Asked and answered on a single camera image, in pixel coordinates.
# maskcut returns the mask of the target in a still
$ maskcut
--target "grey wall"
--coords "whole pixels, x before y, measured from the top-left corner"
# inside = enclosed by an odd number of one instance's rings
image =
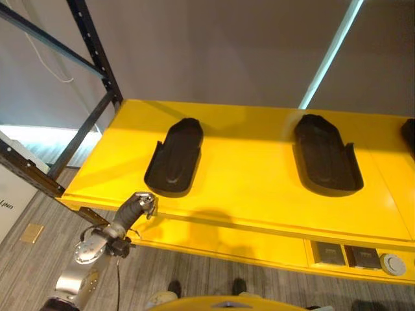
[[[414,116],[414,9],[366,0],[310,107]]]
[[[22,0],[9,1],[24,12]],[[48,32],[89,57],[65,1],[23,3]],[[125,98],[292,108],[301,102],[348,5],[348,0],[88,1]],[[310,107],[410,115],[413,30],[414,1],[366,0]],[[38,46],[59,72],[53,54]],[[24,35],[0,21],[0,122],[78,127],[86,116],[82,103],[92,109],[104,90],[98,78],[61,62],[75,83],[57,82]],[[111,117],[107,111],[101,127]]]
[[[24,17],[90,59],[66,1],[9,0]],[[69,84],[57,81],[40,63],[24,33],[0,19],[0,123],[78,128],[105,94],[101,81],[72,61],[34,40],[49,67]],[[113,117],[107,108],[98,124]]]

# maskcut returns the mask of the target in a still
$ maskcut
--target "white round button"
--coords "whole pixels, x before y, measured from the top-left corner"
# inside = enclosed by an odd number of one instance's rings
[[[382,269],[392,275],[403,275],[407,267],[402,259],[393,254],[383,254],[381,256]]]

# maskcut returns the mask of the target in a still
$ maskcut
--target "yellow table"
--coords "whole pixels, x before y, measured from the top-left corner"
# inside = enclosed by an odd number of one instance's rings
[[[355,143],[364,188],[330,198],[298,177],[293,129],[304,113],[333,123]],[[184,117],[204,130],[193,186],[160,197],[158,216],[136,224],[134,242],[295,270],[415,284],[415,162],[400,136],[405,118],[332,111],[126,100],[60,201],[116,210],[143,181],[156,147]],[[404,259],[382,270],[316,264],[311,241],[377,248]]]

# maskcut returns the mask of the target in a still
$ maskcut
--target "robotic arm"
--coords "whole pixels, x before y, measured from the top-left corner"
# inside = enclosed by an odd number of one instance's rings
[[[128,256],[131,240],[125,238],[126,232],[142,214],[149,219],[156,205],[157,198],[151,192],[136,192],[122,204],[110,225],[96,227],[75,247],[71,262],[40,311],[83,310],[111,257]]]

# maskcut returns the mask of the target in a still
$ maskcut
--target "white box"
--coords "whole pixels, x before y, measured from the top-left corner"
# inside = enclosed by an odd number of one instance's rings
[[[46,173],[49,167],[30,153],[22,144],[10,140],[0,132],[0,139]],[[6,237],[16,220],[36,193],[36,188],[0,165],[0,242]]]

